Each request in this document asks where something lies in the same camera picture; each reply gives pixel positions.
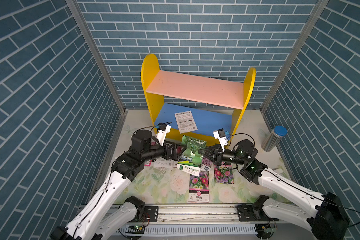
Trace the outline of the silver canister blue lid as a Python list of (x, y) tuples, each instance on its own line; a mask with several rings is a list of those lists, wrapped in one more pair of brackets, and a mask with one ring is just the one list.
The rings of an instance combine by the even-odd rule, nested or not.
[(276, 126), (269, 133), (266, 139), (262, 142), (262, 149), (265, 152), (270, 152), (280, 141), (281, 139), (288, 133), (288, 130), (283, 126)]

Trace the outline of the small chrysanthemum seed packet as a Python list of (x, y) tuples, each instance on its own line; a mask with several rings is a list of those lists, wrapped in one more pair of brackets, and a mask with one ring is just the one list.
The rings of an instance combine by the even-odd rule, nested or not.
[(216, 184), (234, 184), (232, 165), (214, 166), (214, 180)]

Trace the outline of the yellow wooden shelf unit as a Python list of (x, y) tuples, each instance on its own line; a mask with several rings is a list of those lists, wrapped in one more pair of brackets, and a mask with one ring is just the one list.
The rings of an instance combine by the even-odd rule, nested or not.
[[(145, 57), (141, 69), (141, 82), (153, 124), (171, 122), (171, 131), (166, 136), (168, 139), (181, 141), (186, 135), (206, 141), (208, 145), (219, 143), (213, 135), (218, 129), (224, 129), (228, 138), (236, 133), (250, 101), (255, 77), (255, 68), (249, 69), (243, 83), (161, 71), (154, 54)], [(227, 115), (166, 104), (165, 97), (232, 108), (234, 111)], [(180, 134), (175, 113), (186, 111), (192, 112), (198, 130)]]

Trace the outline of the green gourd seed packet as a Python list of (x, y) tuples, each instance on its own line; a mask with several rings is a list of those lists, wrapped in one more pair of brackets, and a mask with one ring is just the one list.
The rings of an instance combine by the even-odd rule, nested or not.
[(200, 149), (204, 149), (207, 145), (206, 141), (184, 135), (182, 144), (186, 145), (186, 149), (181, 154), (178, 164), (186, 166), (179, 167), (180, 170), (187, 170), (189, 173), (198, 174), (201, 170), (203, 156), (199, 154)]

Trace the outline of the left corner aluminium post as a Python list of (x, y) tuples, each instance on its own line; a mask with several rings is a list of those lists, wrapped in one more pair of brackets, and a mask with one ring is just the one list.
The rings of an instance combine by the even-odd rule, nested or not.
[(108, 88), (111, 91), (111, 94), (116, 102), (116, 105), (120, 109), (121, 113), (124, 114), (126, 109), (121, 101), (121, 98), (119, 97), (119, 95), (117, 93), (115, 85), (111, 79), (109, 71), (107, 70), (105, 62), (103, 61), (103, 58), (102, 58), (101, 53), (96, 45), (96, 42), (91, 34), (91, 31), (86, 23), (86, 20), (85, 20), (84, 15), (79, 7), (78, 2), (74, 1), (74, 0), (66, 0), (66, 3), (67, 3), (67, 5), (78, 25), (82, 35), (83, 35), (84, 40), (86, 41), (94, 59), (95, 59), (97, 66), (99, 67), (99, 70), (100, 70), (102, 76), (104, 77), (104, 79), (106, 81)]

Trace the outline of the circuit board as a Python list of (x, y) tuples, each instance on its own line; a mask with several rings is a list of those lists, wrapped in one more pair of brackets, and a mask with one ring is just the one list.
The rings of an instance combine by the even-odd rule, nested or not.
[(265, 226), (257, 226), (258, 235), (270, 235), (274, 232), (273, 228)]
[(128, 228), (126, 229), (127, 235), (132, 235), (132, 234), (143, 235), (144, 233), (145, 233), (145, 227), (143, 226), (133, 225), (133, 226), (128, 226)]

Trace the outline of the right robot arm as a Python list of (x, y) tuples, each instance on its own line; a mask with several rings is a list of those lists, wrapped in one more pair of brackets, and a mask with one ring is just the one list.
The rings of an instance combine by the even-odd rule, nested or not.
[(251, 141), (242, 140), (233, 150), (216, 144), (198, 152), (216, 166), (222, 163), (241, 165), (239, 173), (249, 182), (268, 188), (291, 201), (291, 204), (284, 204), (261, 195), (251, 206), (239, 206), (240, 217), (259, 221), (286, 221), (312, 232), (318, 240), (344, 238), (350, 219), (341, 200), (335, 194), (323, 195), (277, 174), (255, 158), (258, 151)]

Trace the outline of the white text packet shelf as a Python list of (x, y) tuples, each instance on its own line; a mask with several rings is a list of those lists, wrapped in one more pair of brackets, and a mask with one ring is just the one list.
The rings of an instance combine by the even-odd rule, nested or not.
[(175, 113), (178, 130), (180, 134), (197, 131), (197, 125), (191, 111)]

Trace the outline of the right corner aluminium post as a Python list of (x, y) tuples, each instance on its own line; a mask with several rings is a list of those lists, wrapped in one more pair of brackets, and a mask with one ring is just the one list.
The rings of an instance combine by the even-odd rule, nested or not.
[(292, 64), (294, 63), (295, 59), (297, 58), (300, 50), (302, 49), (304, 43), (306, 42), (308, 36), (310, 35), (312, 29), (314, 28), (316, 22), (318, 21), (319, 17), (321, 16), (322, 12), (324, 11), (325, 7), (327, 6), (329, 0), (319, 0), (317, 1), (316, 5), (314, 6), (306, 24), (302, 28), (302, 31), (297, 38), (293, 48), (286, 58), (284, 65), (281, 67), (281, 70), (278, 76), (275, 79), (273, 86), (271, 87), (269, 94), (265, 98), (263, 104), (261, 105), (261, 113), (264, 114), (269, 107), (273, 97), (275, 96), (278, 88), (281, 86), (284, 78), (286, 77), (288, 71), (290, 70)]

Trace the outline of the purple flower seed packet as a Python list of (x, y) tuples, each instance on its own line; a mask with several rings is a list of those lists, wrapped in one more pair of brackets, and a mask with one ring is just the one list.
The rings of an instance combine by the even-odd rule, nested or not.
[(203, 158), (202, 159), (202, 164), (201, 164), (201, 171), (207, 171), (209, 172), (210, 169), (213, 166), (213, 162), (208, 160), (207, 158)]

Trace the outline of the white text seed packet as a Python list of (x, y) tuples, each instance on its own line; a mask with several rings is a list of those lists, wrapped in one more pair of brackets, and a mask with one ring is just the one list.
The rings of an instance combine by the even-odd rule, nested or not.
[(173, 160), (159, 159), (154, 162), (155, 168), (172, 168), (174, 166)]

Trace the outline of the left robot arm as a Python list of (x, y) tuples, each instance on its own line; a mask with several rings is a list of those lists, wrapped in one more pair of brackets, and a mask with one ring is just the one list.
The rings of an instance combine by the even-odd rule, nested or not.
[(124, 189), (144, 169), (146, 161), (158, 158), (178, 160), (187, 148), (185, 145), (166, 141), (169, 130), (158, 132), (154, 137), (145, 129), (132, 135), (128, 151), (112, 164), (111, 172), (100, 189), (84, 209), (65, 227), (56, 227), (51, 233), (53, 240), (107, 240), (126, 223), (143, 215), (145, 203), (135, 196), (129, 197), (113, 214), (106, 213)]

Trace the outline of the pink-bordered seed packet back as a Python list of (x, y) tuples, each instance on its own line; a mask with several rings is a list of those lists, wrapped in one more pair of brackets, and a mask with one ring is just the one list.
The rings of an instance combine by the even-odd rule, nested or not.
[(154, 165), (155, 162), (145, 162), (145, 167), (152, 167)]

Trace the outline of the chrysanthemum packet pink band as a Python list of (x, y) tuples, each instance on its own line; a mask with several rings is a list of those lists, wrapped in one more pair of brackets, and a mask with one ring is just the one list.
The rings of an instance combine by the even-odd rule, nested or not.
[(199, 176), (190, 175), (189, 203), (208, 203), (210, 201), (209, 173), (200, 171)]

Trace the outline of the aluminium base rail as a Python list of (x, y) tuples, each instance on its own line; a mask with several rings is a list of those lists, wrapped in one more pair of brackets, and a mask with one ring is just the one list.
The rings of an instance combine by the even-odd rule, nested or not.
[[(122, 205), (113, 205), (106, 217)], [(262, 239), (273, 235), (258, 235), (257, 226), (276, 230), (277, 219), (261, 214), (255, 218), (251, 204), (183, 204), (146, 205), (140, 220), (123, 225), (112, 236), (138, 240), (142, 237), (180, 237), (213, 235), (255, 235)], [(128, 226), (143, 226), (143, 235), (127, 235)]]

